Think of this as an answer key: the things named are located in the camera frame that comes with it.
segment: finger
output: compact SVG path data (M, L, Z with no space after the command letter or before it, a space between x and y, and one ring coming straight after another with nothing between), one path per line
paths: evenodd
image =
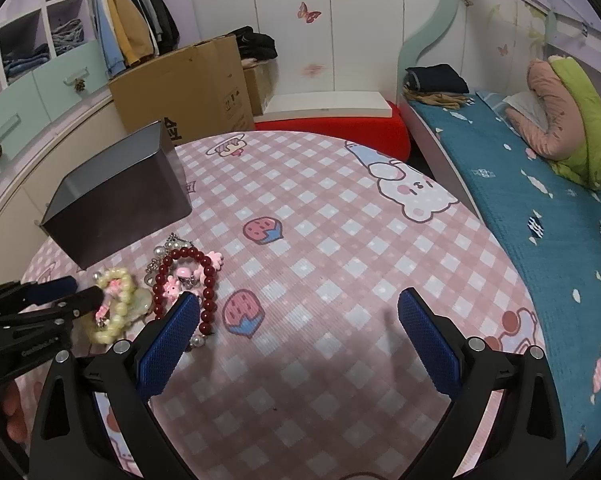
M18 403L16 412L7 420L7 434L18 444L22 444L27 439L27 425L20 403Z
M3 397L3 411L5 415L12 416L20 407L20 392L16 382L12 381L7 385L5 396Z

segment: round table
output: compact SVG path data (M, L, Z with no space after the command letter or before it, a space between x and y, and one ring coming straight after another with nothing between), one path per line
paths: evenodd
M144 286L152 249L170 232L224 255L215 333L183 355L151 403L201 480L398 478L449 403L399 323L408 286L465 336L507 351L545 347L529 294L493 235L403 162L297 132L228 134L177 150L190 216L85 272L48 240L23 281L73 274L87 286L94 270L124 266ZM257 305L261 322L238 330L229 300ZM30 428L46 369L19 380ZM464 467L482 448L495 402Z

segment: black box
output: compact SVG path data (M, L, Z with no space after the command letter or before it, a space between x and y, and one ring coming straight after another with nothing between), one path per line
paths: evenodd
M191 211L183 165L160 121L66 175L40 226L87 269Z

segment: checkered tablecloth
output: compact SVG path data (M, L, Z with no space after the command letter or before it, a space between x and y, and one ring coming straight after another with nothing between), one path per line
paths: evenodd
M449 402L399 323L397 299L408 286L466 336L508 351L544 346L496 239L405 164L292 132L213 137L178 153L190 216L85 272L48 240L24 280L69 273L87 286L94 270L125 266L142 285L152 249L170 232L224 255L215 334L183 355L152 401L201 480L398 478ZM246 228L258 218L277 226L267 238ZM226 303L238 290L264 312L253 333L231 331ZM30 424L45 371L20 381ZM103 416L116 440L106 406ZM115 445L133 470L124 444Z

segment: blue gripper pad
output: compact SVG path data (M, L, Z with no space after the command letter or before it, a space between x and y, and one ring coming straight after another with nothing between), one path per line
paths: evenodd
M409 290L399 297L399 320L436 390L454 400L461 390L461 366L428 313Z
M192 334L200 320L198 298L188 294L160 331L154 343L145 353L138 366L136 391L147 402L151 397L160 395L176 368Z
M44 305L74 294L77 290L78 283L74 277L64 276L58 280L32 286L27 290L25 299L28 304Z

